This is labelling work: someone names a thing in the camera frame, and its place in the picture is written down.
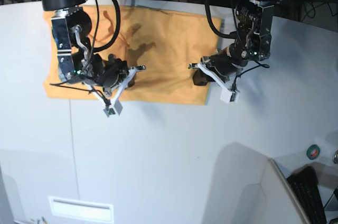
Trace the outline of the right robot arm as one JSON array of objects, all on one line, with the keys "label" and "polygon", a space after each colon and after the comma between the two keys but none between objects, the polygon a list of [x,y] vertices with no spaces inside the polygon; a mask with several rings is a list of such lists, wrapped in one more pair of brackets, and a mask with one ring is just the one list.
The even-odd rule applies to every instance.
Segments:
[{"label": "right robot arm", "polygon": [[60,82],[53,87],[70,88],[78,83],[101,87],[102,96],[110,97],[132,71],[127,61],[110,55],[104,60],[100,51],[110,48],[118,38],[121,28],[121,10],[117,0],[111,0],[115,10],[116,25],[110,40],[99,47],[91,31],[98,33],[99,25],[92,24],[88,13],[81,7],[87,0],[41,0],[44,11],[53,12],[51,32],[57,49]]}]

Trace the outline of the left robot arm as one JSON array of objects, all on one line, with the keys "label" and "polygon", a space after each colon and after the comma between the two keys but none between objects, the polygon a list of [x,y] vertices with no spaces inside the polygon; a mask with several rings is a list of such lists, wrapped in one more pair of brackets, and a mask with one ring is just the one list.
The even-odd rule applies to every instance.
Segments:
[{"label": "left robot arm", "polygon": [[231,76],[235,79],[247,73],[245,69],[252,61],[256,67],[269,68],[263,61],[270,57],[271,26],[274,8],[278,0],[230,0],[235,30],[229,34],[221,33],[213,24],[211,17],[211,0],[205,0],[206,18],[211,30],[220,38],[233,39],[226,48],[211,56],[202,57],[200,63],[191,63],[190,69],[195,73],[192,77],[196,86],[206,86],[215,82],[213,76],[207,75],[199,68],[204,66],[215,73],[221,82],[228,82]]}]

